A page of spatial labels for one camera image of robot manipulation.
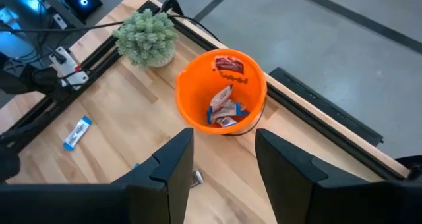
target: bucket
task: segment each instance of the bucket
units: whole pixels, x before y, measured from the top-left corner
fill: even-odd
[[[226,67],[216,64],[219,57],[229,57],[240,63]],[[226,128],[218,123],[208,124],[206,112],[211,99],[229,85],[233,85],[230,99],[245,105],[249,114],[233,117],[238,123]],[[199,55],[180,72],[176,78],[175,96],[182,118],[193,128],[208,134],[239,134],[258,123],[266,90],[264,73],[255,60],[233,49],[216,49]]]

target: white pot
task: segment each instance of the white pot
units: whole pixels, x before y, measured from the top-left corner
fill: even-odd
[[[155,68],[164,67],[168,65],[171,62],[171,60],[173,60],[175,54],[176,54],[176,46],[173,43],[173,47],[171,51],[169,51],[169,53],[162,60],[155,62],[153,64],[150,64],[148,65],[148,67],[155,67]]]

